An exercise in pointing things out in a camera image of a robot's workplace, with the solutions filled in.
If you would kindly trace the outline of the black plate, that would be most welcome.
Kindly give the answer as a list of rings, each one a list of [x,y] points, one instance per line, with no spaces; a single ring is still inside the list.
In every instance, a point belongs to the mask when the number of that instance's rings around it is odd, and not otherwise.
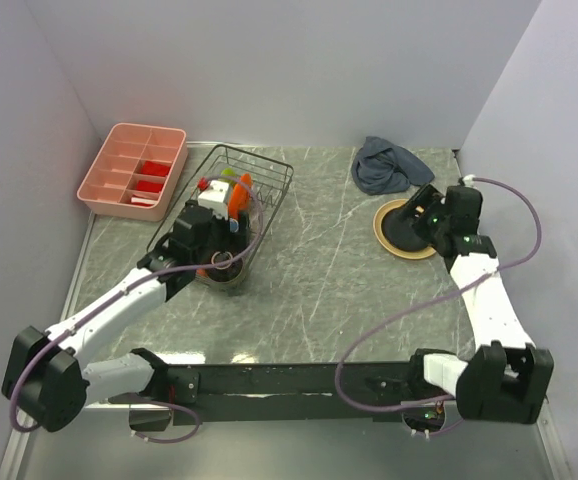
[[[433,250],[432,245],[420,238],[413,228],[414,221],[422,215],[424,208],[418,206],[413,214],[403,216],[403,206],[403,203],[390,202],[381,207],[378,227],[387,245],[406,253],[417,253],[425,249]]]

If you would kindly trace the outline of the orange plate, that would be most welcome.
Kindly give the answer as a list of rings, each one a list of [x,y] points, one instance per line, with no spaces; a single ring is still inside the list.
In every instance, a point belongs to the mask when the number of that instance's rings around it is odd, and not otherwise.
[[[252,186],[252,179],[249,173],[245,173],[239,178],[240,182],[235,180],[230,180],[229,184],[232,186],[232,193],[229,198],[228,203],[228,215],[230,219],[237,220],[239,218],[239,212],[248,209],[250,194],[243,187],[246,184],[248,187]]]

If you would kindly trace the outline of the yellow plate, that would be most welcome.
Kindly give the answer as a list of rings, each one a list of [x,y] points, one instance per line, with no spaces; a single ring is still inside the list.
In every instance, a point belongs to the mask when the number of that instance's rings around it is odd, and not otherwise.
[[[379,244],[390,254],[405,260],[424,260],[436,251],[420,239],[413,230],[413,223],[424,212],[417,206],[402,215],[406,199],[388,201],[380,206],[373,218],[373,231]]]

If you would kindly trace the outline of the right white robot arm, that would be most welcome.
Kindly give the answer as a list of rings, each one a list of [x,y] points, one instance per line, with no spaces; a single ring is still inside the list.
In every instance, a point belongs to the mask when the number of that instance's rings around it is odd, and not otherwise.
[[[549,350],[535,346],[508,297],[492,240],[479,234],[483,196],[471,186],[440,192],[427,184],[400,216],[432,247],[461,292],[475,344],[463,361],[450,352],[418,349],[407,374],[417,398],[445,392],[466,420],[533,424],[554,370]]]

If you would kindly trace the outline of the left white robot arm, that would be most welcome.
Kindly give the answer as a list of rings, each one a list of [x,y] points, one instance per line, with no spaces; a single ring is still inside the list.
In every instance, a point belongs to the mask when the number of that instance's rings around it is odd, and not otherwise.
[[[84,406],[122,393],[148,402],[169,388],[166,364],[149,353],[93,362],[95,354],[132,322],[187,287],[198,271],[240,271],[260,237],[250,217],[259,207],[229,208],[189,200],[173,226],[110,291],[77,314],[41,331],[25,328],[14,339],[2,394],[19,433],[67,426]]]

